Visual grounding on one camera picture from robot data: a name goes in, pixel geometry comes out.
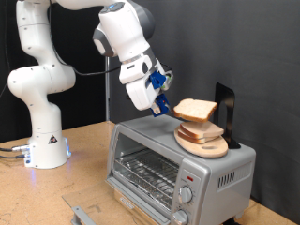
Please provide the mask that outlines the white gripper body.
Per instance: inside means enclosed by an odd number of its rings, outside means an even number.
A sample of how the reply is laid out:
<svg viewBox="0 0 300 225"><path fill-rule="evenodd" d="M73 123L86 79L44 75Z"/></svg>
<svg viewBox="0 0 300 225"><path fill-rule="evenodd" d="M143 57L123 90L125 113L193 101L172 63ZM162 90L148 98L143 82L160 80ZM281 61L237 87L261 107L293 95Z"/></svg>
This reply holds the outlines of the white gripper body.
<svg viewBox="0 0 300 225"><path fill-rule="evenodd" d="M157 98L167 86L167 76L156 59L137 60L125 66L125 85L134 106L142 111L158 105Z"/></svg>

